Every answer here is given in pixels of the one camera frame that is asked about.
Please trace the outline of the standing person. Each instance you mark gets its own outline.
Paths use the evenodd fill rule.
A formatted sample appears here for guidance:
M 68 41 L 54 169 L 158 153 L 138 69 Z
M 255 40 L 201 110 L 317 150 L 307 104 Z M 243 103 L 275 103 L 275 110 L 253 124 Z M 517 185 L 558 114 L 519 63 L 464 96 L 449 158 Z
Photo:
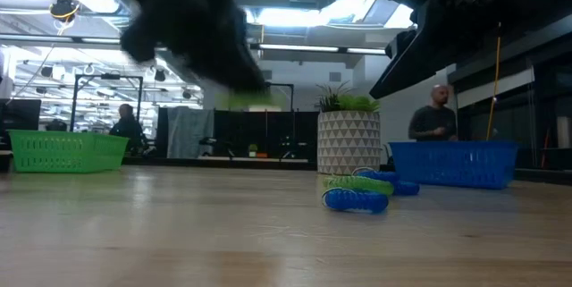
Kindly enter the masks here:
M 454 141 L 458 139 L 455 112 L 447 107 L 449 88 L 436 85 L 432 103 L 417 109 L 408 126 L 408 137 L 415 141 Z

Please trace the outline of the grey hanging cloth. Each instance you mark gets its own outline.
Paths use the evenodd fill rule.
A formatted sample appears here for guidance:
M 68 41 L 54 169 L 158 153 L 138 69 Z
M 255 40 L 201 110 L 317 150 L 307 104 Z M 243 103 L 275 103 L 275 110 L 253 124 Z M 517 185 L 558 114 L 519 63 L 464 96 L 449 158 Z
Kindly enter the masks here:
M 168 158 L 196 159 L 213 151 L 210 146 L 201 145 L 200 140 L 214 135 L 214 110 L 173 107 L 167 109 L 167 117 Z

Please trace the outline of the seated person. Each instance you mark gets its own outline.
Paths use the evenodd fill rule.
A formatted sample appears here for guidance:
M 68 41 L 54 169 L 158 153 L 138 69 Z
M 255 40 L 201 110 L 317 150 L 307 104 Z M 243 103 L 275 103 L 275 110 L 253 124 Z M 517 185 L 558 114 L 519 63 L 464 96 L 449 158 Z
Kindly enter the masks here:
M 133 107 L 122 104 L 118 109 L 120 119 L 114 124 L 109 134 L 128 139 L 127 149 L 133 150 L 143 146 L 144 134 L 141 125 L 136 120 Z

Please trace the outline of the black partition panel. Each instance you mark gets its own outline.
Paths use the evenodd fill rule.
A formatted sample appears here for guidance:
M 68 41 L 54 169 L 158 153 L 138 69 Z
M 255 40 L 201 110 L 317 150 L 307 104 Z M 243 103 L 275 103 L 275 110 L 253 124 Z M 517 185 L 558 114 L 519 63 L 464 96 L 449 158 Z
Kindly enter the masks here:
M 317 112 L 214 113 L 214 156 L 247 157 L 255 148 L 269 158 L 316 161 Z

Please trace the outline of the green plastic basket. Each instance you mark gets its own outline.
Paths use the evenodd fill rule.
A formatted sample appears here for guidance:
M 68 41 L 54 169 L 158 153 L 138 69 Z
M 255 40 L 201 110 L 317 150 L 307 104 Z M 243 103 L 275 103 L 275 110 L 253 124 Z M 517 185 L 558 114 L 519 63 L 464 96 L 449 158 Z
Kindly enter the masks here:
M 10 130 L 21 173 L 97 173 L 122 165 L 128 139 L 94 132 Z

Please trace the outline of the white triangle-pattern planter pot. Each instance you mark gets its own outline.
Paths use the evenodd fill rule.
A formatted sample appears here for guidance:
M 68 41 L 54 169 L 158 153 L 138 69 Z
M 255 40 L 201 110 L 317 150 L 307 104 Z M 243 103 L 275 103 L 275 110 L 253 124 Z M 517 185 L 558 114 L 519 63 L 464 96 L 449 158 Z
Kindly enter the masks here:
M 317 120 L 317 171 L 350 175 L 381 164 L 380 115 L 377 112 L 322 112 Z

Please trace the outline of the blue spring keychain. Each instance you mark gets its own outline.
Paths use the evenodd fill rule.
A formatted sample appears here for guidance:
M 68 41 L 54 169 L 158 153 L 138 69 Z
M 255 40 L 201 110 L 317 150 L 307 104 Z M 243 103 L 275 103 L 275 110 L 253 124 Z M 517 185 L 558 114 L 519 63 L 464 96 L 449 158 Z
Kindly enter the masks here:
M 380 214 L 388 207 L 389 199 L 373 191 L 333 188 L 322 194 L 322 203 L 335 211 Z
M 409 181 L 395 181 L 393 184 L 393 194 L 395 196 L 415 196 L 420 191 L 418 183 Z
M 353 176 L 361 176 L 377 181 L 387 181 L 391 184 L 397 183 L 400 178 L 395 172 L 376 171 L 372 168 L 361 167 L 352 172 Z

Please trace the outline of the green potted plant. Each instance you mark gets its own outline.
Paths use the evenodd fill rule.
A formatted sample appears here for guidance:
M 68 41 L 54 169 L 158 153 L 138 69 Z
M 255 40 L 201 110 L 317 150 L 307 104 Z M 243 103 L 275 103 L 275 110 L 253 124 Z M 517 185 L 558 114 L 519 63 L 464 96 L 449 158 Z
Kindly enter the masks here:
M 318 96 L 318 106 L 323 113 L 336 111 L 374 113 L 379 109 L 377 101 L 366 96 L 351 95 L 346 81 L 338 87 L 329 85 L 318 85 L 317 87 L 322 91 Z

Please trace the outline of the long ceiling light fixture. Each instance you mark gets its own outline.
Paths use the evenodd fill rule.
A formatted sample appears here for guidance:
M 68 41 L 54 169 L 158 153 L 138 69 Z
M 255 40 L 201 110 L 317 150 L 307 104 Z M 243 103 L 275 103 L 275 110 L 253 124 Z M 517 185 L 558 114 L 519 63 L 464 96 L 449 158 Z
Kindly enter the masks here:
M 118 38 L 87 38 L 87 37 L 66 37 L 51 35 L 21 35 L 0 33 L 0 45 L 7 46 L 56 46 L 56 47 L 76 47 L 88 49 L 109 49 L 119 50 L 121 48 Z M 299 46 L 299 45 L 279 45 L 260 44 L 249 45 L 251 50 L 278 50 L 312 53 L 332 53 L 344 55 L 385 55 L 383 48 L 363 48 L 363 47 L 340 47 L 340 46 Z

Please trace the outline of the black monitor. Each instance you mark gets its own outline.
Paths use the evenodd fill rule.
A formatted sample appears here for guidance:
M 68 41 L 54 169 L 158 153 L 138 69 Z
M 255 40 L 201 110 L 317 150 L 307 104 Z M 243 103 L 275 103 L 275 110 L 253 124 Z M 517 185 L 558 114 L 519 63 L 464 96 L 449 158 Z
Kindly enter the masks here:
M 40 107 L 36 99 L 0 99 L 0 131 L 36 131 Z

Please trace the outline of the background workbench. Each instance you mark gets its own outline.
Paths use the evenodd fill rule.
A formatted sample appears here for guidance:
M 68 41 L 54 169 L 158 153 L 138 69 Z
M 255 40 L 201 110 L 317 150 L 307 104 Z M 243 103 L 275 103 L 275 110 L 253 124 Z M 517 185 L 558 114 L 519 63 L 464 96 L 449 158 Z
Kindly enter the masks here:
M 124 165 L 151 165 L 151 164 L 190 164 L 191 162 L 257 162 L 257 163 L 293 163 L 312 164 L 308 159 L 280 159 L 268 157 L 224 157 L 224 156 L 200 156 L 198 158 L 162 158 L 162 157 L 125 157 L 122 160 Z

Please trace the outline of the blue plastic basket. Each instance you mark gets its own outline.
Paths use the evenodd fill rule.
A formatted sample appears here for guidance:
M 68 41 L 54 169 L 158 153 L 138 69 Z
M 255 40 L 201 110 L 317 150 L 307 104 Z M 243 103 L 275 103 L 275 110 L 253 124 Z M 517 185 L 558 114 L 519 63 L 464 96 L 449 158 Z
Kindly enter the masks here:
M 513 180 L 518 151 L 510 141 L 392 142 L 390 147 L 403 181 L 494 190 Z

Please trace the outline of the black metal frame stand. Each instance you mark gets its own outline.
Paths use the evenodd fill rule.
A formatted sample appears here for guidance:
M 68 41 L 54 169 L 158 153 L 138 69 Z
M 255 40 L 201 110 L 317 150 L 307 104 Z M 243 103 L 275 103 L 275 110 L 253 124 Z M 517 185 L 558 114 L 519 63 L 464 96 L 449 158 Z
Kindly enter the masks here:
M 291 83 L 266 83 L 271 95 L 271 105 L 265 109 L 266 147 L 272 157 L 280 161 L 296 155 L 296 110 L 294 109 L 294 85 Z
M 121 80 L 121 79 L 125 79 L 125 80 L 137 80 L 139 82 L 139 85 L 136 87 L 136 90 L 138 91 L 138 101 L 137 101 L 137 112 L 136 112 L 136 119 L 137 121 L 139 121 L 139 117 L 140 117 L 140 108 L 141 108 L 141 102 L 142 102 L 142 95 L 143 95 L 143 84 L 144 84 L 144 78 L 141 76 L 128 76 L 128 75 L 121 75 L 119 74 L 113 74 L 113 73 L 102 73 L 102 74 L 93 74 L 93 75 L 88 75 L 88 74 L 76 74 L 75 75 L 75 80 L 74 80 L 74 84 L 73 84 L 73 95 L 72 95 L 72 102 L 71 102 L 71 119 L 70 119 L 70 123 L 69 123 L 69 131 L 70 132 L 74 132 L 75 130 L 75 117 L 76 117 L 76 108 L 77 108 L 77 104 L 78 104 L 78 95 L 79 95 L 79 91 L 84 89 L 86 86 L 89 85 L 89 83 L 93 80 L 93 79 L 101 79 L 101 80 Z

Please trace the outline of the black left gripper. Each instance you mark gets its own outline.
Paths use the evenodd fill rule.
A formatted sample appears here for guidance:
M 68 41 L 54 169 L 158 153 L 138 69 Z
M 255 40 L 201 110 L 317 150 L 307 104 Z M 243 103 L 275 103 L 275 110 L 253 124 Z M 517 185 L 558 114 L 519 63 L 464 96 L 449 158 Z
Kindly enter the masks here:
M 139 14 L 121 36 L 122 50 L 144 62 L 166 47 L 191 70 L 238 93 L 265 91 L 246 44 L 246 22 L 233 0 L 133 0 Z

